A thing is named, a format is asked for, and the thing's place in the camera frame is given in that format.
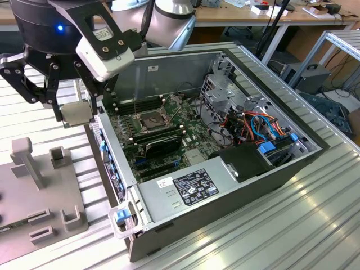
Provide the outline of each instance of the sticker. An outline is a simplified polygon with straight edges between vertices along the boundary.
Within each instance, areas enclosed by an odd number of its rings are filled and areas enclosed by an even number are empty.
[[[107,28],[95,30],[93,33],[99,41],[106,41],[113,37]]]
[[[153,71],[158,71],[159,70],[159,66],[149,66],[147,68],[147,72],[153,72]]]
[[[159,186],[159,188],[167,187],[167,186],[170,186],[173,184],[173,178],[167,177],[167,178],[156,181],[156,183]]]
[[[174,179],[173,182],[187,206],[219,193],[205,169]]]

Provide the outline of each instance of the slotted aluminum surface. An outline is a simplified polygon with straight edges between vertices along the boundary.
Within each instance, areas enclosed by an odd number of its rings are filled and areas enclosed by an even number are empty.
[[[329,31],[325,38],[360,61],[360,31]]]
[[[9,161],[10,141],[20,136],[31,138],[36,154],[57,145],[70,147],[90,222],[88,231],[0,269],[360,269],[359,148],[246,49],[222,43],[186,50],[223,47],[255,72],[331,149],[283,188],[148,258],[129,263],[124,241],[113,237],[107,220],[109,203],[84,129],[63,129],[51,110],[27,104],[0,80],[0,162]],[[34,70],[28,72],[33,80],[42,81]],[[241,75],[238,81],[250,94],[257,93]],[[72,92],[71,83],[62,83],[61,99],[71,98]]]

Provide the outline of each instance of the blue latch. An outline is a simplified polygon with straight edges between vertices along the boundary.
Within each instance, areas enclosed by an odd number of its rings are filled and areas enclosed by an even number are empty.
[[[103,151],[105,148],[105,140],[101,141],[100,150]]]
[[[295,133],[290,134],[290,137],[294,142],[296,142],[299,139],[298,135],[296,135]]]
[[[129,209],[119,210],[115,214],[115,221],[121,222],[124,221],[125,219],[128,219],[129,217],[131,217],[131,213]]]
[[[262,143],[260,146],[259,146],[259,149],[262,153],[267,153],[271,150],[274,150],[276,149],[275,145],[272,143],[272,142],[265,142],[265,143]]]

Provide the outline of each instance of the power supply label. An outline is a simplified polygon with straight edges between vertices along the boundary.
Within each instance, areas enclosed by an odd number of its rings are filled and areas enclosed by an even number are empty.
[[[205,169],[174,179],[173,182],[187,206],[219,193]]]

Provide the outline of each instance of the gray plastic block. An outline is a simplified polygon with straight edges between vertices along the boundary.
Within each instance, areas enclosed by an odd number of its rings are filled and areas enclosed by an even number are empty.
[[[13,153],[10,154],[10,157],[11,157],[11,159],[14,162],[15,165],[23,164],[23,161],[21,160],[21,158],[16,157]]]
[[[37,245],[45,240],[53,238],[54,236],[55,236],[55,231],[52,228],[52,226],[47,226],[29,233],[30,242],[33,243],[34,245]]]
[[[66,156],[62,146],[50,149],[49,155],[54,169],[64,167],[69,163],[69,157]]]
[[[13,157],[15,161],[24,155],[32,159],[31,151],[31,142],[26,139],[19,144],[14,143]],[[41,190],[36,188],[30,173],[17,178],[12,171],[16,167],[14,163],[0,165],[0,228],[3,228],[0,235],[0,264],[88,228],[71,152],[68,149],[61,152],[53,152],[53,158],[63,155],[66,165],[57,169],[54,169],[49,154],[33,158],[46,184]],[[30,234],[37,244],[29,240]]]
[[[79,208],[75,206],[75,215],[66,215],[64,210],[61,210],[61,220],[67,231],[74,230],[83,224]]]
[[[29,138],[14,139],[11,143],[13,156],[22,160],[31,177],[34,179],[38,190],[45,188],[40,170],[31,156],[31,153],[33,152],[31,140]]]
[[[11,167],[10,169],[12,170],[16,178],[27,176],[29,174],[29,171],[24,164]]]
[[[41,222],[44,222],[44,221],[47,221],[49,219],[52,218],[52,213],[50,212],[50,209],[47,208],[47,209],[44,209],[44,210],[41,210],[41,211],[36,211],[34,213],[31,213],[31,214],[28,214],[28,222],[31,224],[31,225],[36,225],[38,223],[41,223]]]

